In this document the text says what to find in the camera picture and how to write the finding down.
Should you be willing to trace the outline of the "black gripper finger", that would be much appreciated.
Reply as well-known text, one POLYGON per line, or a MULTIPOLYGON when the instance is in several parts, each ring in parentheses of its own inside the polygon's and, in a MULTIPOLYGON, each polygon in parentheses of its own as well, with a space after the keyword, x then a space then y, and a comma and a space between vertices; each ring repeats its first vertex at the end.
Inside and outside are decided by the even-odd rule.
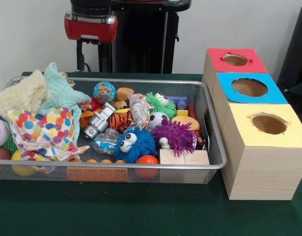
POLYGON ((76 47, 76 54, 77 54, 77 69, 79 71, 84 71, 85 69, 85 60, 84 60, 82 48, 83 48, 83 42, 78 40, 77 47, 76 47))
POLYGON ((109 46, 106 44, 98 45, 99 71, 109 71, 109 46))

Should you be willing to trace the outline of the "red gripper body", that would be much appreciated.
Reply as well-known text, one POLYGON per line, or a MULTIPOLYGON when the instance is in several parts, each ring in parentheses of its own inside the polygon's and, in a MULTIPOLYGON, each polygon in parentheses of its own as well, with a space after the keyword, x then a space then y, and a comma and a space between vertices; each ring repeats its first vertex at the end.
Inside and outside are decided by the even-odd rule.
POLYGON ((108 18, 75 18, 65 16, 64 28, 68 39, 97 40, 99 43, 111 44, 117 34, 118 20, 116 16, 108 18))

